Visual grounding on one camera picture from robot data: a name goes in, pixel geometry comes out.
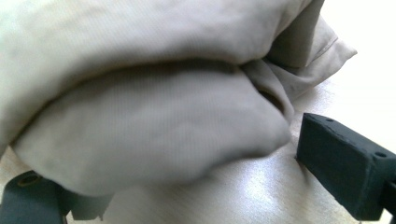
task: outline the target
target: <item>garment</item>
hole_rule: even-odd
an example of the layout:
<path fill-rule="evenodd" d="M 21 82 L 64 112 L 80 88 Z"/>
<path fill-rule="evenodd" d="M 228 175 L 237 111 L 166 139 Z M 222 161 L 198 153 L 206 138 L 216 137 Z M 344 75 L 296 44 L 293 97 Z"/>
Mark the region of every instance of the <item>garment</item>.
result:
<path fill-rule="evenodd" d="M 0 148 L 87 195 L 267 156 L 290 139 L 290 100 L 356 53 L 322 3 L 4 3 Z"/>

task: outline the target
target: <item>folded fabric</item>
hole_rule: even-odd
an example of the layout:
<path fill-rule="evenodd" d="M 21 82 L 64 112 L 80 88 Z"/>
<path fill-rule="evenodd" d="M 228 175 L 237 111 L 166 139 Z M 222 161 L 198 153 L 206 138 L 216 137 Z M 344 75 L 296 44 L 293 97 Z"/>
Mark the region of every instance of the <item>folded fabric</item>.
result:
<path fill-rule="evenodd" d="M 0 150 L 87 195 L 269 155 L 290 139 L 290 99 L 356 53 L 322 3 L 3 3 Z"/>

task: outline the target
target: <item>cloth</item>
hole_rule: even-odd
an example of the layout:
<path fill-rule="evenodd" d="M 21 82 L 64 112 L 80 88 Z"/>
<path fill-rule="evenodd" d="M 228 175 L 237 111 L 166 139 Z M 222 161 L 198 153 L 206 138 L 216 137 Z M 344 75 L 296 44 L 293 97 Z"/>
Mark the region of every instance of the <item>cloth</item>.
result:
<path fill-rule="evenodd" d="M 1 4 L 0 150 L 86 195 L 271 154 L 356 53 L 321 0 Z"/>

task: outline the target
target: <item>table surface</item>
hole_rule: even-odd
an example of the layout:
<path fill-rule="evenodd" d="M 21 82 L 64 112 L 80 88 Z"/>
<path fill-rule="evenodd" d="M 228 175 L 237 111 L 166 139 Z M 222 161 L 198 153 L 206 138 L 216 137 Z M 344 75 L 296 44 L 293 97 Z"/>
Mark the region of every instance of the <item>table surface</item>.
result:
<path fill-rule="evenodd" d="M 105 221 L 69 217 L 69 223 L 359 223 L 294 156 L 304 112 L 336 119 L 396 153 L 392 5 L 390 0 L 325 3 L 323 17 L 359 54 L 293 102 L 292 141 L 272 156 L 228 164 L 188 186 L 135 186 L 115 196 Z M 0 192 L 27 170 L 8 150 L 0 161 Z M 384 212 L 378 223 L 389 220 Z"/>

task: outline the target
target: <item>towel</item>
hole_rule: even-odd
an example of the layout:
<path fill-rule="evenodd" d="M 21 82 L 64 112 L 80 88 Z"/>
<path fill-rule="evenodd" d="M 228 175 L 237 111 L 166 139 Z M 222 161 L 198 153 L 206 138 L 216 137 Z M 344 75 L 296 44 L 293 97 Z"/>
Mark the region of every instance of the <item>towel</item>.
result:
<path fill-rule="evenodd" d="M 356 53 L 322 5 L 3 1 L 0 151 L 84 195 L 268 156 L 290 140 L 291 101 Z"/>

